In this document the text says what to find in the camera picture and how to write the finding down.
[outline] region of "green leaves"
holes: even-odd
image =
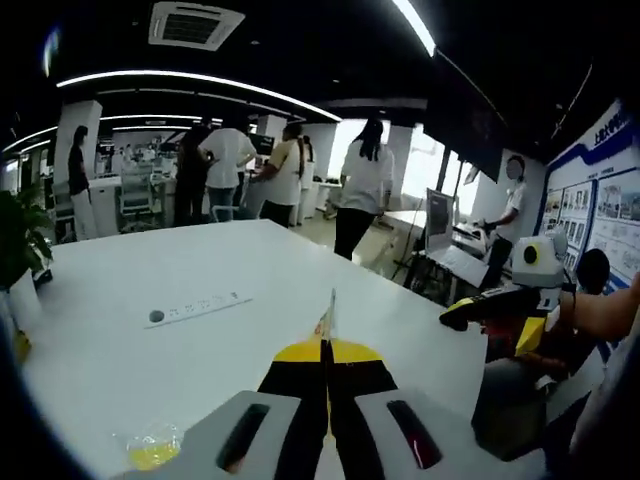
[[[40,229],[50,228],[53,223],[36,203],[40,196],[38,184],[18,195],[0,192],[0,287],[10,288],[28,268],[42,270],[43,258],[52,258]]]

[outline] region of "display board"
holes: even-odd
[[[592,248],[611,264],[607,291],[640,271],[640,150],[637,126],[615,102],[567,151],[549,164],[536,232],[562,226],[573,272]]]

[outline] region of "potted plant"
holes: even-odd
[[[0,191],[0,290],[8,299],[11,319],[3,327],[14,343],[18,359],[29,349],[19,326],[29,321],[32,312],[40,310],[32,272],[44,269],[51,260],[51,249],[41,229],[51,227],[47,212],[38,204],[40,185],[22,190],[17,195]]]

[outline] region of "air conditioning vent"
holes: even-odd
[[[149,43],[216,51],[242,20],[242,13],[224,8],[158,2],[151,14]]]

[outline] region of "ceiling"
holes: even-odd
[[[503,0],[411,1],[437,44],[433,58],[392,0],[201,1],[246,15],[217,52],[149,45],[154,2],[12,2],[19,5],[9,7],[7,18],[16,21],[7,22],[0,37],[12,46],[4,58],[10,73],[1,99],[0,145],[55,125],[63,102],[90,98],[98,99],[105,116],[224,118],[238,110],[249,116],[275,109],[292,119],[331,121],[281,99],[199,80],[119,77],[55,86],[113,70],[212,75],[324,106],[343,118],[377,114],[405,125],[429,115],[428,108],[426,113],[408,108],[406,99],[416,104],[434,97],[463,99],[495,109],[506,131],[505,146],[544,162],[614,98],[603,39],[611,15],[601,6],[565,11],[558,2],[541,0],[525,11],[522,4]],[[37,16],[29,13],[33,10]],[[42,50],[56,28],[60,44],[47,78]],[[336,102],[354,98],[386,106]]]

